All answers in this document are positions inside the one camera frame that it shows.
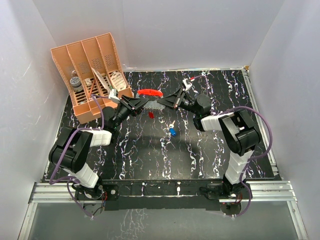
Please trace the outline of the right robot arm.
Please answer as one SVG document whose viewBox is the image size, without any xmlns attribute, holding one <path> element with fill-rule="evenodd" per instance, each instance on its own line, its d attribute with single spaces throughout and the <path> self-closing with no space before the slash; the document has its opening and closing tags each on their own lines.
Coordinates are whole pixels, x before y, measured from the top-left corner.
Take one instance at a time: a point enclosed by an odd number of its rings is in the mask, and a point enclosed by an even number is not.
<svg viewBox="0 0 320 240">
<path fill-rule="evenodd" d="M 238 109 L 212 115 L 209 96 L 200 94 L 191 98 L 182 88 L 167 97 L 159 98 L 157 103 L 173 110 L 182 108 L 193 113 L 194 126 L 201 132 L 223 133 L 230 153 L 227 170 L 221 183 L 210 183 L 200 187 L 200 194 L 209 200 L 233 199 L 245 189 L 248 198 L 251 199 L 252 191 L 250 185 L 246 184 L 245 172 L 256 145 L 261 141 L 261 134 L 249 114 Z"/>
</svg>

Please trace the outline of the key with blue tag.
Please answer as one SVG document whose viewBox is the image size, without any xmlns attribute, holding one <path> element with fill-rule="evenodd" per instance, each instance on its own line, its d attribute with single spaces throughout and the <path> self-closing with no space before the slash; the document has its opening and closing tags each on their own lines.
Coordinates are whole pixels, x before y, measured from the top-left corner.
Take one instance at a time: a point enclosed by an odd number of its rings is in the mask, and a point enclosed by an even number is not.
<svg viewBox="0 0 320 240">
<path fill-rule="evenodd" d="M 177 135 L 176 131 L 175 131 L 175 121 L 173 121 L 172 123 L 170 123 L 168 125 L 168 130 L 170 132 L 170 134 L 175 137 Z"/>
</svg>

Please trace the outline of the key with red tag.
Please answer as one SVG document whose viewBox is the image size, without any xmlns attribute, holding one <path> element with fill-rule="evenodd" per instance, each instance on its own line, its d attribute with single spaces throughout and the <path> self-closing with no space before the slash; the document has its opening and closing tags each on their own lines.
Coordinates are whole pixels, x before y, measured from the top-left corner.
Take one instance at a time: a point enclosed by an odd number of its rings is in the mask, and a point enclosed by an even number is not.
<svg viewBox="0 0 320 240">
<path fill-rule="evenodd" d="M 151 118 L 151 119 L 154 119 L 154 114 L 152 112 L 148 112 L 148 116 Z"/>
</svg>

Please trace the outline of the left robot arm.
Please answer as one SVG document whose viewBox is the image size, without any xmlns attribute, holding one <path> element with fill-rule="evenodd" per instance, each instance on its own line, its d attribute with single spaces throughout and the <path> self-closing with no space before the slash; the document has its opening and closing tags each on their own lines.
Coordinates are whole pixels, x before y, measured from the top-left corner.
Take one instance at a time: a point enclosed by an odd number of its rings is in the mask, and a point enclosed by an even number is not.
<svg viewBox="0 0 320 240">
<path fill-rule="evenodd" d="M 97 104 L 101 116 L 100 127 L 64 127 L 48 155 L 48 160 L 55 165 L 49 184 L 66 180 L 76 184 L 77 191 L 93 200 L 99 199 L 104 188 L 101 178 L 87 164 L 90 148 L 114 143 L 118 139 L 121 123 L 128 116 L 140 114 L 148 102 L 148 98 L 123 96 L 116 109 L 110 106 L 102 108 Z"/>
</svg>

